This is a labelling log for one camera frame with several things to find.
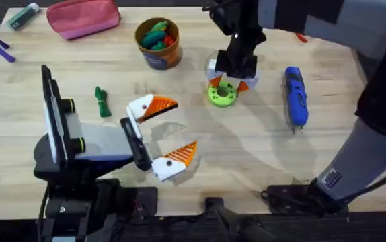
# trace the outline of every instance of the black knob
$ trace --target black knob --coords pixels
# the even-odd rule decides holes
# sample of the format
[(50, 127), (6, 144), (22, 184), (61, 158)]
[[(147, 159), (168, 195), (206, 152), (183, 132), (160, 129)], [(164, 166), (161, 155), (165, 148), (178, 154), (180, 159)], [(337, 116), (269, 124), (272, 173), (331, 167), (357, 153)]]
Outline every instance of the black knob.
[(72, 138), (71, 150), (74, 154), (80, 154), (85, 152), (85, 140), (84, 138)]
[(73, 99), (62, 99), (60, 109), (66, 114), (73, 114), (75, 113), (75, 102)]

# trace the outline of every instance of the green marker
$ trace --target green marker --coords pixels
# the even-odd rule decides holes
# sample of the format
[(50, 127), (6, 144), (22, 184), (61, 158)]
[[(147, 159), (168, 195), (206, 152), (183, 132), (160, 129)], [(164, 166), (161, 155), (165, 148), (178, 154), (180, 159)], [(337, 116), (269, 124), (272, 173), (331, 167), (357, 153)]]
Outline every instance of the green marker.
[(23, 27), (29, 20), (31, 20), (40, 11), (39, 6), (36, 3), (31, 3), (27, 7), (23, 8), (15, 16), (11, 17), (7, 21), (7, 25), (14, 30), (18, 30)]

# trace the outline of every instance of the green object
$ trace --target green object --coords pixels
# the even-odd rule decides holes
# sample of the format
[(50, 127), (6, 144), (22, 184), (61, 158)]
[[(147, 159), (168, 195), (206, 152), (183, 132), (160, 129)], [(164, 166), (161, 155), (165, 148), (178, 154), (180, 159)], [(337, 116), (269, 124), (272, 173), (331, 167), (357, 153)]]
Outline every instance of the green object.
[(220, 108), (225, 108), (235, 103), (236, 97), (236, 89), (224, 80), (220, 80), (219, 87), (216, 88), (210, 85), (208, 88), (209, 102)]
[(169, 25), (169, 23), (166, 20), (165, 21), (160, 21), (157, 24), (153, 25), (153, 27), (151, 28), (150, 32), (148, 32), (148, 33), (151, 33), (151, 32), (154, 32), (154, 31), (166, 31), (168, 25)]
[(159, 40), (164, 39), (166, 36), (166, 32), (164, 31), (154, 31), (149, 34), (147, 34), (142, 39), (142, 47), (150, 49), (155, 45)]
[(100, 87), (96, 87), (94, 90), (94, 96), (98, 99), (99, 113), (102, 118), (111, 116), (111, 111), (106, 103), (108, 94), (105, 90), (101, 90)]
[(31, 3), (23, 8), (19, 13), (15, 14), (7, 21), (7, 25), (13, 30), (18, 30), (30, 21), (40, 11), (36, 3)]
[(155, 44), (151, 50), (164, 50), (166, 49), (166, 44), (163, 41), (158, 41), (157, 44)]

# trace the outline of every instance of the red object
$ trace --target red object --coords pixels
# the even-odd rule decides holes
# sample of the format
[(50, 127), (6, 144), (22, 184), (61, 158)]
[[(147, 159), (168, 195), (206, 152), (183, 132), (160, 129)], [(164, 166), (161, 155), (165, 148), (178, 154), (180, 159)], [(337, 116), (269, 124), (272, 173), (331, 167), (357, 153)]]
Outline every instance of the red object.
[(302, 34), (296, 33), (296, 37), (297, 37), (300, 41), (302, 41), (302, 42), (304, 42), (304, 43), (308, 42), (308, 40), (306, 39), (306, 37), (305, 37), (304, 35), (302, 35)]
[(173, 44), (173, 38), (169, 34), (166, 35), (166, 37), (163, 39), (165, 42), (166, 46), (169, 47)]
[(67, 40), (112, 28), (121, 19), (114, 0), (63, 1), (49, 7), (46, 18)]

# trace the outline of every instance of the green ring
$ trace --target green ring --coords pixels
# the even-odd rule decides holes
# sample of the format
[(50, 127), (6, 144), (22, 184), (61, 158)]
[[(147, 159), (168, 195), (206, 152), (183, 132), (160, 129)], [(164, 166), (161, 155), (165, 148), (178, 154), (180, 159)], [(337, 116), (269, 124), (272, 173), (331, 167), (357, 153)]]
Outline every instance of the green ring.
[[(224, 88), (227, 92), (227, 96), (221, 97), (217, 94), (218, 88)], [(213, 87), (210, 85), (208, 88), (208, 100), (210, 103), (212, 103), (214, 106), (225, 108), (227, 106), (232, 105), (237, 97), (236, 89), (232, 86), (232, 84), (228, 83), (227, 81), (221, 80), (219, 83), (219, 87)]]

